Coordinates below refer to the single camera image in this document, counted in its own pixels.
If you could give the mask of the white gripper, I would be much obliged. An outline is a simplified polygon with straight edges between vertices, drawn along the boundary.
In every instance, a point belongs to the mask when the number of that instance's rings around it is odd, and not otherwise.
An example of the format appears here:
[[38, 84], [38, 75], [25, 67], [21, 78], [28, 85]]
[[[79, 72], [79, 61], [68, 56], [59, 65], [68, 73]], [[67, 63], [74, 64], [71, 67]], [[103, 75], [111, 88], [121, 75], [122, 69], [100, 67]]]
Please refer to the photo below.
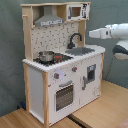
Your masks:
[[99, 28], [89, 32], [91, 38], [100, 38], [107, 39], [110, 38], [110, 29], [109, 28]]

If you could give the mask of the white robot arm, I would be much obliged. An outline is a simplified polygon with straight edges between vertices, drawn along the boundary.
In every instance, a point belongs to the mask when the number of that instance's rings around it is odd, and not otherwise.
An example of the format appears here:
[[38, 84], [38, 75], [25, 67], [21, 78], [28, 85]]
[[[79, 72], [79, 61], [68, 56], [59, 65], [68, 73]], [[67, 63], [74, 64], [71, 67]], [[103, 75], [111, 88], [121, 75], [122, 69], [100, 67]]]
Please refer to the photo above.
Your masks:
[[117, 59], [128, 60], [128, 23], [106, 25], [104, 28], [90, 31], [89, 36], [100, 39], [118, 39], [113, 48], [113, 55]]

